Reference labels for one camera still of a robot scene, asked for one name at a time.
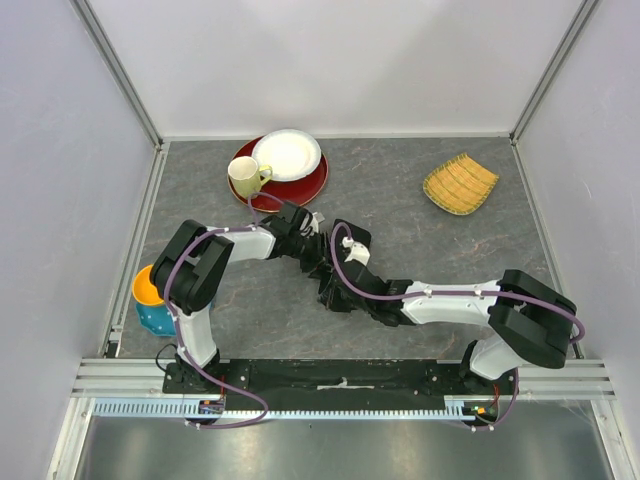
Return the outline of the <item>black zip tool case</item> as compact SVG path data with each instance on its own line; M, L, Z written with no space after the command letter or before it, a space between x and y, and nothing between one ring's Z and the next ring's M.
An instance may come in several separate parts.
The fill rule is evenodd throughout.
M361 242L368 248L371 241L371 234L367 230L350 224L349 222L342 221L341 219L337 219L334 222L334 226L337 226L339 223L345 223L347 227L342 227L338 230L335 241L331 240L331 234L333 230L323 232L327 234L328 238L326 264L309 274L310 278L319 281L318 301L322 303L327 310L330 310L332 312L335 312L334 274L337 273L335 272L333 257L331 255L331 246L333 246L335 249L336 258L338 260L341 271L351 284L353 281L360 283L364 280L366 274L372 274L367 266L363 266L362 264L355 261L345 262L346 253L342 247L342 239L344 237L350 237L358 242Z

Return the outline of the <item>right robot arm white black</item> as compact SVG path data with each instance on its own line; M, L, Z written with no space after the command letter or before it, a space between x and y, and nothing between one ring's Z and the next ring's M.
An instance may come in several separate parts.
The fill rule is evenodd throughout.
M384 281L358 260L337 265L332 280L340 293L385 325L449 323L489 331L489 337L471 342L457 371L469 393L483 392L525 364L551 370L565 366L577 308L521 270L508 269L484 283L434 285Z

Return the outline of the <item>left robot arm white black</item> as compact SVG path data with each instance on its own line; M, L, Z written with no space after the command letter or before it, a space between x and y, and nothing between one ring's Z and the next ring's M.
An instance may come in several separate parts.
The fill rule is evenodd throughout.
M151 266L149 282L169 310L178 354L190 363L184 379L196 392L211 392L220 378L209 309L226 267L285 256L313 270L325 260L323 221L321 213L286 201L275 214L247 226L208 227L195 220L180 225Z

